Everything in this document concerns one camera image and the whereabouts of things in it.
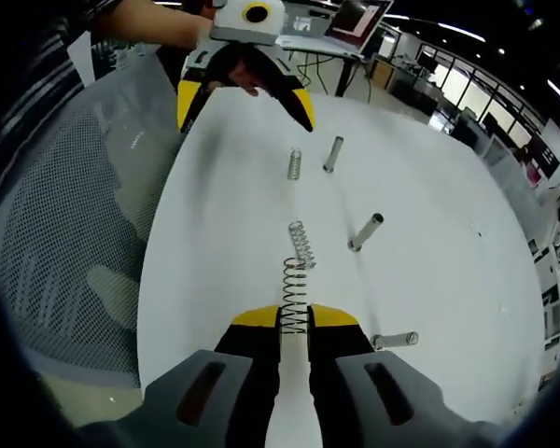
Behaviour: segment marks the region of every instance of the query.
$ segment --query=mesh chair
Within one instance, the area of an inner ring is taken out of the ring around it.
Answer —
[[[155,55],[75,97],[0,194],[0,295],[38,371],[138,386],[146,241],[182,142]]]

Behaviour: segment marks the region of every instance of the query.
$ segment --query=human arm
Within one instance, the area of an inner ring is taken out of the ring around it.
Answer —
[[[194,49],[200,34],[208,33],[211,25],[212,21],[205,17],[156,5],[151,0],[121,0],[97,15],[92,30],[101,37],[126,42]]]

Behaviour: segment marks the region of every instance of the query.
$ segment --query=metal pin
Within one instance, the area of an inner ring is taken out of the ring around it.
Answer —
[[[290,153],[290,164],[288,165],[288,179],[297,180],[301,175],[301,152],[293,149]]]
[[[344,139],[342,137],[336,137],[334,139],[334,145],[332,145],[332,151],[329,153],[326,163],[324,163],[324,171],[326,173],[334,172],[334,164],[336,164],[336,159],[338,159],[338,153],[343,147]]]
[[[379,213],[374,213],[371,219],[365,227],[361,229],[358,235],[355,238],[351,238],[348,240],[348,248],[351,249],[353,252],[358,252],[361,250],[363,243],[365,243],[370,236],[376,231],[380,224],[384,222],[384,217]]]
[[[407,347],[409,345],[415,345],[417,342],[419,342],[419,333],[416,331],[394,334],[392,336],[374,334],[370,338],[371,346],[376,351],[390,347]]]

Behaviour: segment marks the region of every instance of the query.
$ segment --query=white tabletop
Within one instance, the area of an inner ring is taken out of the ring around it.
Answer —
[[[338,58],[357,60],[363,59],[362,54],[347,49],[348,46],[346,44],[343,47],[325,37],[310,37],[307,35],[280,35],[276,39],[276,44],[278,44],[282,49],[285,50],[307,51],[311,53],[325,54],[327,56],[336,56]]]
[[[313,133],[268,95],[238,89],[217,90],[194,124],[147,245],[142,388],[213,349],[241,312],[280,303],[283,260],[294,254],[287,226],[300,219],[317,259],[308,301],[354,315],[368,336],[417,331],[417,345],[394,352],[455,412],[501,421],[536,390],[543,348],[539,282],[514,213],[449,136],[344,98],[313,100]],[[337,134],[343,150],[328,175]],[[296,182],[293,147],[303,156]],[[374,212],[384,225],[352,253],[347,236]]]

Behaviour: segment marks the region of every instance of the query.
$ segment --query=coil spring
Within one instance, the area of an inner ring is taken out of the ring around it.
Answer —
[[[284,304],[282,309],[280,327],[282,333],[303,334],[307,332],[307,302],[302,298],[306,295],[304,288],[307,286],[305,279],[305,263],[300,259],[284,260]]]
[[[290,164],[288,165],[288,179],[297,180],[301,175],[301,152],[293,149],[290,153]]]
[[[305,268],[312,269],[316,265],[314,253],[309,245],[305,228],[300,221],[294,221],[288,225],[290,239],[295,246],[297,259],[304,261]]]

